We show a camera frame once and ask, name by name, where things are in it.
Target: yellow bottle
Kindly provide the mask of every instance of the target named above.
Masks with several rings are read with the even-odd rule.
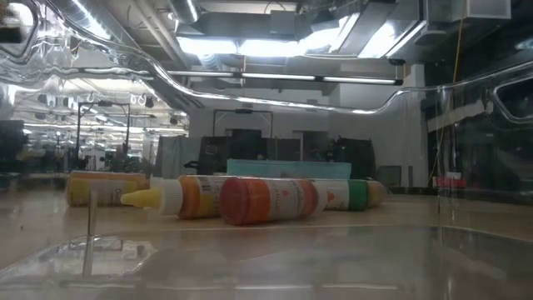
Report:
[[[65,196],[71,207],[89,204],[90,192],[97,192],[98,205],[120,205],[124,193],[150,188],[140,173],[72,171],[67,180]]]
[[[182,209],[182,185],[176,179],[152,177],[150,189],[126,193],[120,202],[136,208],[157,208],[162,216],[177,215]]]

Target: clear plastic panel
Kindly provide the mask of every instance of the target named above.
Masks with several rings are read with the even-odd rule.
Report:
[[[146,179],[121,179],[128,182],[121,188],[146,188],[150,175],[223,173],[227,156],[217,149],[231,149],[219,147],[217,139],[198,146],[202,133],[216,124],[209,107],[252,103],[273,116],[263,121],[274,139],[261,146],[266,152],[258,159],[351,162],[352,178],[380,181],[388,194],[380,207],[364,212],[325,211],[233,227],[221,218],[183,220],[162,217],[156,209],[113,206],[116,195],[99,202],[98,193],[115,188],[107,175],[89,187],[89,201],[69,206],[69,192],[62,188],[69,171],[97,167],[69,160],[61,172],[57,165],[39,166],[48,171],[32,176],[25,170],[35,166],[13,156],[6,162],[18,164],[19,172],[2,174],[7,191],[0,202],[0,298],[532,298],[531,120],[516,113],[527,112],[531,93],[523,84],[520,92],[505,89],[533,76],[531,62],[453,86],[403,88],[375,107],[362,107],[357,94],[334,106],[209,94],[181,85],[144,52],[79,28],[50,3],[31,5],[37,27],[25,52],[1,52],[3,112],[16,116],[23,99],[39,93],[69,96],[64,91],[73,79],[112,80],[97,81],[99,92],[71,95],[80,102],[146,100],[142,93],[117,95],[117,84],[128,80],[170,99],[158,102],[161,109],[183,110],[176,95],[204,106],[185,109],[186,141],[154,138],[162,141],[151,150],[160,160],[150,167],[131,168],[123,157],[107,169],[106,174]],[[106,109],[122,112],[115,108]],[[90,132],[92,149],[109,143],[121,152],[126,126],[102,124],[88,111],[79,134],[77,119],[36,117],[33,127],[26,122],[23,128],[37,132],[39,124],[46,125],[54,151],[71,148],[69,141]],[[70,105],[65,112],[77,115]],[[144,128],[157,137],[179,134],[136,120],[129,138],[144,134]],[[217,131],[250,128],[235,121]],[[60,135],[54,137],[54,131]],[[326,145],[324,134],[312,133],[317,131],[325,133]],[[301,142],[282,141],[292,139]],[[286,145],[278,150],[281,143]],[[7,149],[5,140],[1,147]],[[194,172],[182,167],[194,159],[211,166]]]

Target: bottle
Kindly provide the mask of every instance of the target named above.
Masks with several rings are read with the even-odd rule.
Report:
[[[176,179],[152,177],[150,189],[123,194],[120,202],[137,208],[157,208],[162,216],[177,215],[182,209],[182,185]]]
[[[325,206],[326,190],[305,179],[231,177],[221,190],[222,217],[231,225],[305,218]]]
[[[67,180],[65,196],[71,207],[89,204],[90,192],[97,192],[98,205],[120,205],[124,193],[150,188],[144,174],[117,172],[72,171]]]
[[[182,175],[178,178],[183,188],[180,218],[220,217],[220,191],[228,176]]]
[[[313,184],[326,189],[326,210],[362,212],[380,206],[386,196],[385,187],[375,181],[314,179]]]

